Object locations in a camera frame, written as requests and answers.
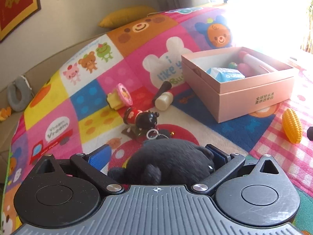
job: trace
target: pink pig print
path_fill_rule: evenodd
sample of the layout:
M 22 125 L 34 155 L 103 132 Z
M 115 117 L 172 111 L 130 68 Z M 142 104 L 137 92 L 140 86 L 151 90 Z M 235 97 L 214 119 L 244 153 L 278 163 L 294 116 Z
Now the pink pig print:
M 63 75 L 68 79 L 71 80 L 71 82 L 76 85 L 77 81 L 80 81 L 80 75 L 78 74 L 79 68 L 77 67 L 77 63 L 74 65 L 69 65 L 67 67 L 67 70 L 63 72 Z

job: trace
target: framed picture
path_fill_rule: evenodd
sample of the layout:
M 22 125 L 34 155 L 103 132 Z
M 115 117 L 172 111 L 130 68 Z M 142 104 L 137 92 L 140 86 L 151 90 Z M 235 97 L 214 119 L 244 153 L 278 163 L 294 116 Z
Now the framed picture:
M 39 0 L 0 0 L 0 42 L 38 10 Z

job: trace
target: pink box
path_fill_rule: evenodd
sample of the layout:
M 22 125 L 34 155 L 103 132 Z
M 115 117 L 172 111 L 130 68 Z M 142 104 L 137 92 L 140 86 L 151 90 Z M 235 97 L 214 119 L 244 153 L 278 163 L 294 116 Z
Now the pink box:
M 277 69 L 245 79 L 220 83 L 206 71 L 237 62 L 239 51 Z M 218 123 L 261 110 L 291 97 L 297 69 L 244 47 L 221 48 L 182 55 L 183 76 Z

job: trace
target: black plush toy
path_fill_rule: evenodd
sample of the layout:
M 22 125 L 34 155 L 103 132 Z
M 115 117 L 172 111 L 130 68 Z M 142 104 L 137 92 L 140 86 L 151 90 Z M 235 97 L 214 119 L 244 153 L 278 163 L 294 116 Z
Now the black plush toy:
M 185 184 L 191 186 L 214 171 L 213 154 L 205 147 L 180 139 L 151 140 L 108 176 L 123 184 Z

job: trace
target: silver bolt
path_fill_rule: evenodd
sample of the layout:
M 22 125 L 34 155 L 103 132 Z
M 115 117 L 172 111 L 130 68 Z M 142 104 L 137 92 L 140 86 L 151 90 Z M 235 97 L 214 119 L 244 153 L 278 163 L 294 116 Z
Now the silver bolt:
M 119 184 L 113 183 L 106 187 L 106 189 L 110 192 L 118 192 L 122 190 L 122 187 Z
M 202 183 L 194 184 L 192 188 L 197 192 L 204 192 L 209 189 L 206 184 L 202 184 Z

